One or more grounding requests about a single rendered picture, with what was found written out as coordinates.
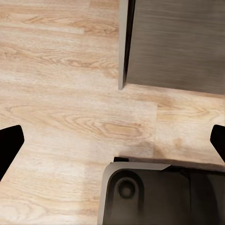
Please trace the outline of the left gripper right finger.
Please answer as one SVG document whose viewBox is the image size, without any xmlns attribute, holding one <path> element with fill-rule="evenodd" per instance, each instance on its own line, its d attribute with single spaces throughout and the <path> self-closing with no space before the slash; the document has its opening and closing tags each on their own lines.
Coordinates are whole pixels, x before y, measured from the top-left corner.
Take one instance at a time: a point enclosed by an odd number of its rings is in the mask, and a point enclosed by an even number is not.
<svg viewBox="0 0 225 225">
<path fill-rule="evenodd" d="M 225 162 L 225 127 L 221 125 L 214 125 L 210 141 Z"/>
</svg>

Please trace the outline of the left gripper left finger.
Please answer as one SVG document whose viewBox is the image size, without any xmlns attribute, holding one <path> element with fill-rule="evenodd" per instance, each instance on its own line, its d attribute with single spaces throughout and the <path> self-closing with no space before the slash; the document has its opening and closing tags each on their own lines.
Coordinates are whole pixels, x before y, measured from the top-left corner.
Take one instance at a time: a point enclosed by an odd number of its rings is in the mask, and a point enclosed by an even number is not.
<svg viewBox="0 0 225 225">
<path fill-rule="evenodd" d="M 0 130 L 0 181 L 24 143 L 20 125 Z"/>
</svg>

